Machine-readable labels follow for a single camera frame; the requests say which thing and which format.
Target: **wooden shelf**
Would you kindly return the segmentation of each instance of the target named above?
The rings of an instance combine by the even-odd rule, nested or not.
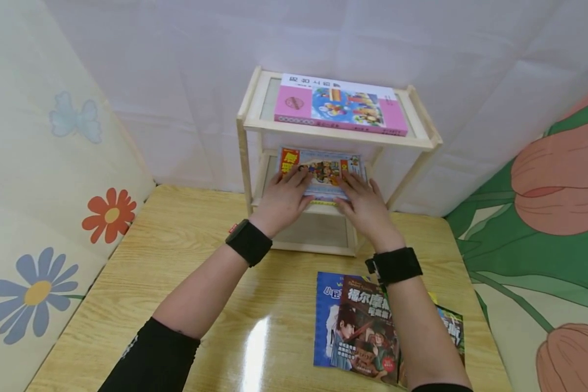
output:
[[[372,177],[372,170],[384,148],[417,149],[418,158],[385,202],[388,208],[393,206],[409,183],[418,180],[419,173],[426,170],[427,162],[442,144],[442,138],[413,86],[406,89],[394,89],[403,114],[408,120],[409,130],[406,136],[392,136],[274,121],[274,106],[277,103],[280,84],[280,73],[256,67],[242,100],[240,111],[237,112],[237,137],[240,142],[244,196],[249,216],[261,202],[267,180],[277,172],[277,152],[264,149],[265,133],[301,136],[301,143],[310,143],[310,137],[322,137],[336,142],[342,140],[350,145],[347,148],[356,150],[361,149],[363,144],[372,145],[374,147],[372,157],[366,158],[364,162],[368,177]],[[261,154],[254,192],[251,186],[247,131],[258,133]],[[345,147],[344,143],[335,144],[340,149]],[[362,244],[363,240],[357,238],[355,228],[340,214],[336,206],[312,204],[292,226],[274,238],[273,248],[355,256]]]
[[[409,130],[406,136],[393,136],[274,121],[274,106],[277,103],[280,84],[280,73],[261,70],[257,75],[256,86],[249,87],[249,89],[253,90],[253,93],[249,98],[248,113],[244,120],[244,128],[247,131],[294,133],[303,136],[325,137],[357,143],[408,146],[423,151],[433,150],[439,141],[442,141],[436,137],[437,132],[427,131],[426,124],[423,124],[421,116],[418,114],[418,107],[421,103],[417,99],[413,88],[408,87],[405,90],[394,89],[398,100],[401,102],[403,114],[408,119]]]

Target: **black wrist strap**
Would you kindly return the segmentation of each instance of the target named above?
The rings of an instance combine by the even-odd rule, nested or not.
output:
[[[375,253],[372,259],[366,260],[366,266],[369,273],[377,274],[379,283],[384,286],[422,275],[414,248]]]
[[[272,240],[247,219],[242,223],[243,227],[229,236],[226,243],[246,260],[249,267],[254,267],[270,251]]]

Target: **butterfly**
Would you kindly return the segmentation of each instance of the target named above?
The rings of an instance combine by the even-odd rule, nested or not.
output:
[[[56,110],[50,112],[53,135],[67,136],[76,129],[76,132],[87,137],[87,140],[92,143],[102,143],[102,129],[97,121],[97,108],[93,100],[86,100],[79,113],[72,107],[72,97],[69,92],[63,91],[55,95],[54,99],[57,102]]]

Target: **book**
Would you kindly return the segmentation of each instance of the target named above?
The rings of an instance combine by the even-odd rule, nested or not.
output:
[[[408,123],[390,87],[283,74],[274,121],[405,136]]]
[[[460,358],[462,359],[462,363],[466,365],[464,359],[464,318],[461,314],[456,313],[450,309],[442,307],[440,305],[436,305],[438,308],[438,314],[440,318],[442,318],[442,322],[446,327],[447,332],[449,333],[452,342],[455,344],[455,348],[458,350],[460,354]],[[405,356],[400,352],[399,357],[399,384],[402,387],[407,387],[408,385],[408,372],[406,371],[405,365]]]
[[[435,294],[429,295],[437,304]],[[400,359],[381,287],[367,276],[318,272],[314,366],[344,369],[350,363],[345,370],[396,385]]]
[[[298,166],[306,167],[314,176],[305,195],[313,195],[312,203],[335,205],[334,198],[347,199],[337,185],[337,178],[346,172],[357,173],[368,181],[362,157],[356,154],[282,147],[277,157],[277,171],[287,174]]]
[[[337,313],[342,298],[344,276],[370,281],[368,277],[318,272],[316,277],[316,329],[314,338],[314,366],[331,367]]]
[[[379,285],[344,277],[331,366],[396,385],[399,342]]]

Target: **comic book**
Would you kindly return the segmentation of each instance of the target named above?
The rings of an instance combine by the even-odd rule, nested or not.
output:
[[[277,171],[283,174],[293,168],[305,166],[313,178],[305,195],[314,195],[315,204],[335,205],[334,198],[348,199],[337,185],[337,178],[345,173],[357,173],[368,181],[361,156],[343,152],[330,152],[282,147],[277,157]]]
[[[389,87],[283,74],[274,121],[405,136],[408,123]]]
[[[399,343],[380,286],[344,277],[331,366],[396,385]]]
[[[462,363],[465,365],[464,362],[464,318],[461,314],[455,313],[454,311],[442,307],[440,305],[436,305],[438,308],[438,314],[442,318],[444,322],[444,326],[446,326],[446,330],[448,331],[449,335],[451,336],[452,342],[455,344],[455,348],[458,350],[460,354],[460,358],[462,358]],[[403,356],[402,352],[400,352],[400,359],[399,359],[399,384],[402,387],[407,387],[408,380],[407,380],[407,371],[405,369],[405,365],[403,364],[405,357]]]
[[[335,322],[342,298],[344,276],[370,281],[369,277],[318,272],[316,278],[316,330],[314,339],[314,366],[331,367]]]

